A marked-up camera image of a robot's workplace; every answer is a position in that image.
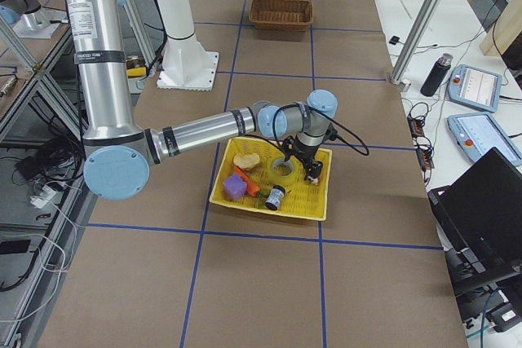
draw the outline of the black thermos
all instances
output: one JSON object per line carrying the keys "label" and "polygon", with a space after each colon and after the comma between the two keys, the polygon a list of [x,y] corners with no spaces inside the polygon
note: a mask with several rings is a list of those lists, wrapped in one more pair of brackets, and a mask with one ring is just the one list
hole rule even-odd
{"label": "black thermos", "polygon": [[451,68],[451,60],[453,56],[447,53],[443,53],[442,56],[433,64],[433,68],[430,74],[427,76],[426,81],[422,85],[421,94],[426,97],[432,97],[440,84],[444,80],[446,73]]}

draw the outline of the label sticker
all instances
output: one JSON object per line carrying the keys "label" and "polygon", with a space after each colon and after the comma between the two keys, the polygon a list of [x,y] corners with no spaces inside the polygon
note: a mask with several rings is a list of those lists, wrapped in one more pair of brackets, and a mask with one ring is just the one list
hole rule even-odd
{"label": "label sticker", "polygon": [[504,322],[509,321],[511,318],[515,318],[516,314],[513,310],[509,310],[506,314],[502,314],[502,319]]}
{"label": "label sticker", "polygon": [[70,3],[69,19],[74,40],[98,38],[92,2]]}

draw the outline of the purple toy block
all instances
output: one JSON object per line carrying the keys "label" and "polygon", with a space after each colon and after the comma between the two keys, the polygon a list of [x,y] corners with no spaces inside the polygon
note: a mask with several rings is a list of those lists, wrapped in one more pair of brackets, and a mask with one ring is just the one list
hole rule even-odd
{"label": "purple toy block", "polygon": [[232,201],[236,201],[246,192],[246,182],[237,174],[232,174],[223,181],[223,189]]}

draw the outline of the electronic device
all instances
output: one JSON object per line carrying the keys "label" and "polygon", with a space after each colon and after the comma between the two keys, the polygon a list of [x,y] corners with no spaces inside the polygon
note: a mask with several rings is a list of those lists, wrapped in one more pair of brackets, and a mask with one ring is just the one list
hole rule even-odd
{"label": "electronic device", "polygon": [[486,112],[496,112],[502,75],[482,69],[459,65],[455,67],[448,84],[451,101]]}
{"label": "electronic device", "polygon": [[0,242],[0,255],[27,253],[31,240],[6,240]]}
{"label": "electronic device", "polygon": [[448,127],[472,162],[478,161],[487,151],[496,147],[513,165],[522,165],[522,153],[490,113],[449,116]]}
{"label": "electronic device", "polygon": [[522,173],[492,148],[453,185],[433,189],[428,196],[456,251],[453,256],[459,258],[449,262],[449,269],[450,274],[455,272],[451,277],[462,319],[482,312],[489,294],[480,288],[496,284],[512,304],[490,303],[491,316],[502,310],[503,322],[496,322],[496,330],[518,324],[522,314]]}

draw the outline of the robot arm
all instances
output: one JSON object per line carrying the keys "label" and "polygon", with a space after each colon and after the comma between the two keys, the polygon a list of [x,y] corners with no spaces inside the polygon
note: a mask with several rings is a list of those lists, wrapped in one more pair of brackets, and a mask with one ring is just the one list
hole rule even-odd
{"label": "robot arm", "polygon": [[38,0],[0,0],[0,16],[8,24],[15,24],[21,16],[27,28],[33,31],[49,25]]}
{"label": "robot arm", "polygon": [[334,137],[329,119],[337,99],[330,92],[313,91],[305,104],[278,108],[262,102],[181,126],[142,130],[131,110],[117,0],[66,1],[89,117],[84,176],[94,193],[113,200],[132,197],[147,182],[150,165],[256,130],[269,138],[296,134],[282,145],[286,157],[296,156],[312,181],[319,177],[315,153]]}

